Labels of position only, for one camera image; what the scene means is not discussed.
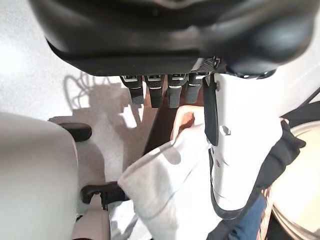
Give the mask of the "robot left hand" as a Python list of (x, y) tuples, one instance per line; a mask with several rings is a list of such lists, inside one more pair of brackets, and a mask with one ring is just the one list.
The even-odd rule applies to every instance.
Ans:
[(312, 41), (317, 0), (32, 0), (50, 49), (93, 76), (120, 76), (134, 103), (142, 83), (169, 106), (203, 91), (217, 215), (244, 210), (262, 163), (282, 135), (265, 87)]

